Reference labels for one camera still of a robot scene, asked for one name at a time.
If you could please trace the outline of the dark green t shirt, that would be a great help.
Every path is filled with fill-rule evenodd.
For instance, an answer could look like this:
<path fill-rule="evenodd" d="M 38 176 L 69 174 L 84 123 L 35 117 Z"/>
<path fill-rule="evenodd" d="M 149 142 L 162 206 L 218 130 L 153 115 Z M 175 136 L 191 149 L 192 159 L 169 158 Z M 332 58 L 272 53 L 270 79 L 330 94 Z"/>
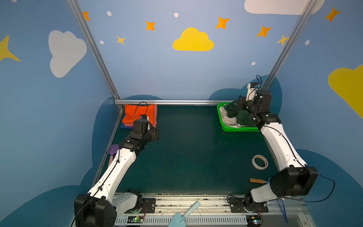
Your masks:
<path fill-rule="evenodd" d="M 256 127 L 256 124 L 249 112 L 238 109 L 238 100 L 226 105 L 225 109 L 227 111 L 227 116 L 230 118 L 236 117 L 238 124 L 247 127 Z"/>

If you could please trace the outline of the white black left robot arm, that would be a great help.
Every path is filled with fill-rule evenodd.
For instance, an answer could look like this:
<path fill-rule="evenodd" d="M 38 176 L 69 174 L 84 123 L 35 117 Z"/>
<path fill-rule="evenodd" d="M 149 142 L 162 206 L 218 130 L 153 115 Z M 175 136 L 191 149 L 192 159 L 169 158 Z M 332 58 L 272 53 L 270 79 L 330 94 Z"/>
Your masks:
<path fill-rule="evenodd" d="M 112 227 L 119 215 L 127 211 L 139 211 L 142 195 L 128 190 L 119 199 L 115 192 L 127 170 L 135 162 L 147 143 L 159 140 L 159 132 L 146 115 L 133 122 L 133 128 L 121 143 L 107 170 L 99 181 L 86 193 L 79 194 L 74 201 L 73 227 Z"/>

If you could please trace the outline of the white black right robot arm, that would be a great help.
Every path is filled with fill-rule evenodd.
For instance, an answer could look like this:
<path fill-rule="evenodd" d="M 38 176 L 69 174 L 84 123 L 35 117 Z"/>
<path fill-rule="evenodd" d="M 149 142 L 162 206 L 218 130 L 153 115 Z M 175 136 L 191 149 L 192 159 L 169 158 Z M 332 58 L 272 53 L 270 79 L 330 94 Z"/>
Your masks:
<path fill-rule="evenodd" d="M 279 172 L 269 183 L 250 190 L 245 204 L 260 204 L 283 197 L 307 195 L 313 187 L 318 171 L 310 167 L 294 149 L 277 114 L 270 112 L 272 95 L 267 90 L 248 89 L 238 106 L 248 111 L 262 133 Z"/>

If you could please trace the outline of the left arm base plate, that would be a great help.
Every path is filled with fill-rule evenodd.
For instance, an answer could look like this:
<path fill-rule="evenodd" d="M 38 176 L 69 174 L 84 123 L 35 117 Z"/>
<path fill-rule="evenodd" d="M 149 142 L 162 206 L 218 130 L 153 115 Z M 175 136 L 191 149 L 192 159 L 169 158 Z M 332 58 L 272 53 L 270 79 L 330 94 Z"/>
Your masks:
<path fill-rule="evenodd" d="M 156 209 L 156 199 L 154 198 L 143 198 L 142 199 L 142 205 L 139 209 L 130 209 L 126 211 L 126 214 L 144 214 L 144 213 L 155 213 Z"/>

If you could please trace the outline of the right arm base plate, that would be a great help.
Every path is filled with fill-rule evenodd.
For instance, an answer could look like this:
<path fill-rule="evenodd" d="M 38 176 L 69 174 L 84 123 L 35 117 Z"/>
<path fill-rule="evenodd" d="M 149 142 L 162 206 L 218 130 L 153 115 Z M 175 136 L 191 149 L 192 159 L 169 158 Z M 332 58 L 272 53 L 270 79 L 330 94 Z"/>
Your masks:
<path fill-rule="evenodd" d="M 245 200 L 244 197 L 230 195 L 226 198 L 232 213 L 268 213 L 268 207 L 265 203 L 256 203 Z"/>

